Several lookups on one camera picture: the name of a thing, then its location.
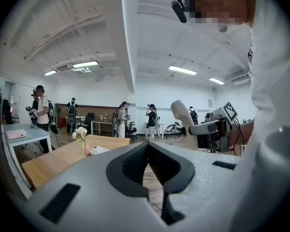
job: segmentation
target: wooden floor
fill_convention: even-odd
[[[51,144],[54,148],[63,147],[64,145],[67,145],[74,141],[71,134],[67,133],[67,129],[62,128],[58,130],[58,135],[53,134],[50,130],[50,140]],[[110,134],[101,134],[102,136],[110,136]],[[139,143],[139,142],[146,142],[145,136],[138,136],[138,138],[133,142],[130,141],[130,144],[133,143]],[[168,139],[166,139],[166,136],[162,140],[159,137],[155,137],[156,142],[163,142],[165,144],[169,145],[175,145],[182,148],[187,148],[187,140],[183,135],[180,135],[179,137],[176,136],[176,138],[168,136]],[[31,159],[34,159],[36,157],[40,156],[40,153],[43,152],[43,149],[40,144],[34,144],[30,143],[27,145],[24,145],[24,148],[22,149],[21,146],[14,147],[15,148],[15,154],[17,156],[17,159],[20,164],[29,161]],[[157,180],[156,176],[154,175],[153,171],[151,170],[150,166],[148,165],[145,170],[144,174],[144,180],[143,180],[143,186],[147,187],[149,189],[149,199],[151,202],[153,202],[157,207],[162,207],[162,200],[163,200],[163,191],[162,191],[162,185]],[[150,203],[152,208],[160,215],[161,210],[157,208],[153,203]]]

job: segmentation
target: white ceiling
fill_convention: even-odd
[[[247,26],[221,33],[207,25],[182,24],[171,9],[172,0],[139,0],[137,76],[148,76],[212,87],[210,77],[226,76],[247,66],[251,45]],[[23,0],[17,19],[4,31],[10,47],[41,73],[68,64],[98,60],[92,74],[63,71],[56,80],[123,75],[99,0]],[[174,73],[170,65],[196,71]]]

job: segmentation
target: flower vase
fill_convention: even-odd
[[[90,156],[89,143],[83,143],[83,150],[85,151],[86,156]]]

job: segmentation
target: white flower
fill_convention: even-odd
[[[84,133],[84,127],[80,126],[78,129],[77,129],[77,133]]]

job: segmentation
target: fluorescent light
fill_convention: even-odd
[[[74,64],[74,68],[81,68],[81,67],[86,67],[86,66],[92,66],[92,65],[98,65],[98,61],[93,61],[93,62],[87,62],[87,63],[81,63],[81,64]]]
[[[215,83],[224,84],[223,82],[221,82],[221,81],[219,81],[219,80],[217,80],[217,79],[215,79],[213,77],[209,78],[209,80],[212,81],[212,82],[215,82]]]
[[[46,73],[45,75],[52,75],[52,74],[55,74],[55,73],[57,73],[57,71],[51,71],[51,72]]]
[[[196,74],[196,72],[189,71],[189,70],[186,70],[186,69],[183,69],[183,68],[179,68],[179,67],[175,67],[175,66],[172,66],[172,65],[169,67],[169,70],[177,71],[177,72],[183,72],[183,73],[187,73],[187,74],[190,74],[190,75],[195,75]]]

